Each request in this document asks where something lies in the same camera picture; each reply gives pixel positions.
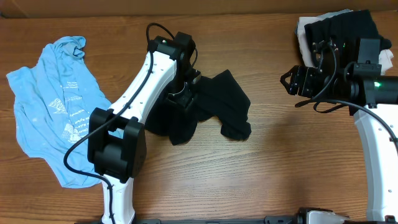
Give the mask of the black t-shirt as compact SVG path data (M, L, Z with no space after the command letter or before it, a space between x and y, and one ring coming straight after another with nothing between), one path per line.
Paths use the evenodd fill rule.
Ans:
M162 94L148 115L146 130L169 137L173 145L184 144L191 140L199 122L216 116L223 136L237 141L248 139L251 102L229 70L213 78L201 77L190 90L184 106Z

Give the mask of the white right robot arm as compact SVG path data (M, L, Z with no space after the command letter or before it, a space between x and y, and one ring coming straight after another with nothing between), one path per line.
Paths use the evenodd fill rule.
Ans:
M368 182L367 223L397 223L397 77L384 76L380 41L358 39L339 49L333 39L314 42L317 67L296 65L281 76L287 93L304 97L296 107L328 103L347 107L363 147ZM353 54L342 62L340 52Z

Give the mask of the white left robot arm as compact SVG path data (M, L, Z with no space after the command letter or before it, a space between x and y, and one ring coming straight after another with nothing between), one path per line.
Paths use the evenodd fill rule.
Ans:
M132 188L146 158L145 123L161 106L162 115L191 107L192 81L200 74L190 62L196 51L192 36L183 32L150 40L144 64L123 95L92 112L88 161L104 190L101 223L134 223Z

